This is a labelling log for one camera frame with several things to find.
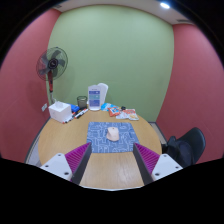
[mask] wooden table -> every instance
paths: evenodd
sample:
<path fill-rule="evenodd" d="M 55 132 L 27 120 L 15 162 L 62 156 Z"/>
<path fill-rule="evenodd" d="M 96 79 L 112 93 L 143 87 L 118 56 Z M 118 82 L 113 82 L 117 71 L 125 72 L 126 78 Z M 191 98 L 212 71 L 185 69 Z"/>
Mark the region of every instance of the wooden table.
<path fill-rule="evenodd" d="M 40 133 L 38 152 L 41 164 L 56 153 L 68 153 L 87 139 L 89 122 L 129 122 L 141 145 L 161 154 L 161 144 L 152 126 L 139 117 L 138 121 L 116 119 L 105 111 L 88 111 L 67 124 L 50 119 Z M 81 186 L 101 189 L 126 189 L 144 186 L 133 152 L 92 153 L 80 182 Z"/>

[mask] blue placemat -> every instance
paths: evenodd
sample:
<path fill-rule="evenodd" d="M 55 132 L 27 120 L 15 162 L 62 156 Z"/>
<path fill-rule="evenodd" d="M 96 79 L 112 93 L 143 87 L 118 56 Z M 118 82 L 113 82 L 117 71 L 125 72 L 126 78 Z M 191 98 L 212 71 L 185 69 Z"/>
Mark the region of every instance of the blue placemat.
<path fill-rule="evenodd" d="M 118 128 L 118 141 L 107 139 L 109 127 Z M 139 143 L 132 125 L 126 122 L 89 122 L 87 142 L 92 142 L 92 153 L 132 152 L 133 143 Z"/>

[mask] fan stand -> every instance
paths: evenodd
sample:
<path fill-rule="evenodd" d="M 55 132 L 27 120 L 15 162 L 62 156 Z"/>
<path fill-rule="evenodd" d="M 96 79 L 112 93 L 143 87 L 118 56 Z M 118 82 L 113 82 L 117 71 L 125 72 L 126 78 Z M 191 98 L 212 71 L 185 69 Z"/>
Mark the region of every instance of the fan stand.
<path fill-rule="evenodd" d="M 47 73 L 48 76 L 48 82 L 49 82 L 49 90 L 50 90 L 50 98 L 51 98 L 51 104 L 54 104 L 56 100 L 53 98 L 53 75 L 52 72 Z"/>

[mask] green wall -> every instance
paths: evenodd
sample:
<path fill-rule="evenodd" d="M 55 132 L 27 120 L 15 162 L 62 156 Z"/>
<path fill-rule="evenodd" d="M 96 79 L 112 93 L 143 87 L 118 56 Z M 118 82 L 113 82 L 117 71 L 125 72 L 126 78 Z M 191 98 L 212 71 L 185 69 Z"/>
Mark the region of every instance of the green wall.
<path fill-rule="evenodd" d="M 102 82 L 109 86 L 105 102 L 156 121 L 173 64 L 170 24 L 128 7 L 82 7 L 60 15 L 48 47 L 68 56 L 67 69 L 54 81 L 57 100 L 77 104 L 88 86 Z"/>

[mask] box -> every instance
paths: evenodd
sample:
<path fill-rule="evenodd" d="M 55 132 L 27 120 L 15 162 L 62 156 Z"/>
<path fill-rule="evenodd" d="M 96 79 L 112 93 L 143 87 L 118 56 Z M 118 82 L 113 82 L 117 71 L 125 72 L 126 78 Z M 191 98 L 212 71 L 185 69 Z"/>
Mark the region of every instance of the box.
<path fill-rule="evenodd" d="M 56 104 L 52 104 L 48 107 L 51 118 L 64 122 L 65 120 L 69 120 L 72 117 L 71 105 L 67 103 L 60 102 L 60 107 L 56 106 Z"/>

